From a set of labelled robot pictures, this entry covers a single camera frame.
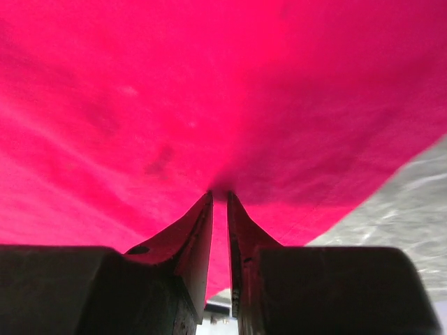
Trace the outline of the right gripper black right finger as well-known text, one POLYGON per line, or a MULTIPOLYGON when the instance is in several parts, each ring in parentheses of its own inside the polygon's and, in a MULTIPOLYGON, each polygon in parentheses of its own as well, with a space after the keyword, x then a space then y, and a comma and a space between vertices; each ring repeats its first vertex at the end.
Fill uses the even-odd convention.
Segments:
POLYGON ((283 246, 227 196, 240 334, 440 334, 409 257, 393 247, 283 246))

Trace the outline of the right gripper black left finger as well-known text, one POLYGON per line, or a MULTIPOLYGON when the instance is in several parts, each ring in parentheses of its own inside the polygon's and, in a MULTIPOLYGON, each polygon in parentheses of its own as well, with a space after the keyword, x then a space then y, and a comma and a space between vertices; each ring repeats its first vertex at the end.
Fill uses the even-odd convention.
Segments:
POLYGON ((1 247, 2 334, 194 334, 203 321, 213 199, 125 253, 1 247))

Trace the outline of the pink-red t shirt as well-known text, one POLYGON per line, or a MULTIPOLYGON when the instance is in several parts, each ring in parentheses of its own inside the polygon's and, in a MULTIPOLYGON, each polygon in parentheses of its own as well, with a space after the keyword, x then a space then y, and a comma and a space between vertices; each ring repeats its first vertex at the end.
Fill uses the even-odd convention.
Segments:
POLYGON ((125 251, 214 191, 323 234, 446 132, 445 1, 2 1, 1 242, 125 251))

